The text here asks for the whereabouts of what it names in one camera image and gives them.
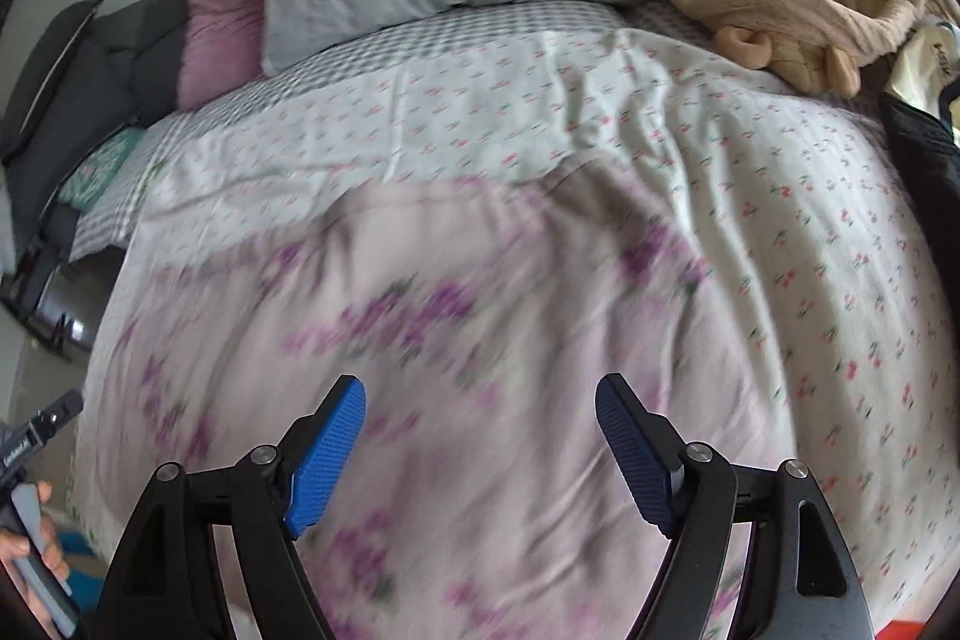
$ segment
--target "teal patterned cloth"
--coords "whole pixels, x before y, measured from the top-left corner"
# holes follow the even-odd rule
[[[142,136],[140,128],[125,128],[100,145],[70,175],[61,188],[59,201],[82,213],[92,210]]]

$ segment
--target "blue gripper pad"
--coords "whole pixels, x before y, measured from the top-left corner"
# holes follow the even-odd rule
[[[670,506],[673,491],[669,470],[656,456],[650,441],[607,378],[597,384],[596,408],[597,423],[627,480],[640,515],[648,524],[659,528],[664,537],[671,538],[677,530],[678,519]]]
[[[301,466],[294,472],[290,509],[283,519],[294,539],[323,516],[326,503],[344,470],[344,463],[347,463],[363,428],[366,414],[367,394],[363,384],[353,380],[307,451]]]

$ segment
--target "gray handle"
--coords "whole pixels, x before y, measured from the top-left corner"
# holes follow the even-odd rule
[[[80,611],[70,599],[69,585],[58,581],[41,558],[48,543],[40,531],[42,515],[37,487],[31,483],[21,483],[11,492],[11,499],[12,506],[8,504],[0,509],[0,525],[14,534],[29,538],[31,543],[30,554],[26,558],[13,560],[16,568],[27,588],[50,611],[59,633],[65,638],[73,637],[80,622]]]

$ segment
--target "pink floral blanket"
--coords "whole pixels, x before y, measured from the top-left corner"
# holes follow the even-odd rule
[[[574,156],[520,186],[363,186],[320,218],[160,269],[98,408],[109,511],[127,518],[162,461],[213,468],[276,442],[352,373],[367,422],[299,545],[339,640],[626,636],[665,545],[597,426],[600,377],[622,372],[730,461],[793,455],[669,215],[632,173]],[[742,536],[733,548],[714,629]]]

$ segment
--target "black pillow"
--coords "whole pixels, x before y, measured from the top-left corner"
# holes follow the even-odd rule
[[[99,44],[109,54],[117,79],[124,85],[133,77],[133,59],[140,44],[140,35],[154,0],[136,1],[90,23],[90,41]]]
[[[84,40],[30,145],[7,167],[13,237],[19,253],[40,231],[43,215],[62,182],[135,117],[133,99],[116,80],[109,54]]]
[[[30,140],[102,1],[78,1],[47,26],[13,86],[7,114],[0,121],[0,159]]]
[[[187,0],[154,0],[143,20],[131,75],[141,128],[176,111],[176,81],[188,18]]]

